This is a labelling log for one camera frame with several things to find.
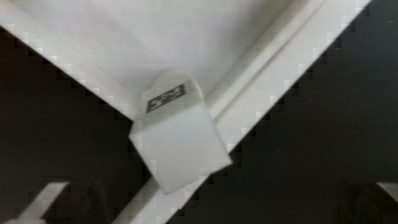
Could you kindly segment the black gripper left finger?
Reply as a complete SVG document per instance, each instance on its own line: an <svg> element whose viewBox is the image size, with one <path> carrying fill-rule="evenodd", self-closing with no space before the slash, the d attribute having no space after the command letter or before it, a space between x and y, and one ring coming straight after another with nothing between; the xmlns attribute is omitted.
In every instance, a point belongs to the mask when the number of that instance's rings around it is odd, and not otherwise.
<svg viewBox="0 0 398 224"><path fill-rule="evenodd" d="M8 224L111 224L104 184L51 182Z"/></svg>

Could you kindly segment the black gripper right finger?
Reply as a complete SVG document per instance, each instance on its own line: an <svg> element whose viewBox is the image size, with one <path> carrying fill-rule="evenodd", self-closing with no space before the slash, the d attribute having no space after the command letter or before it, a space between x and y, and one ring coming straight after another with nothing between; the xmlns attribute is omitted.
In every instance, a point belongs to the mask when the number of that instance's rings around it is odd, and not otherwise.
<svg viewBox="0 0 398 224"><path fill-rule="evenodd" d="M398 224L398 183L344 183L338 224Z"/></svg>

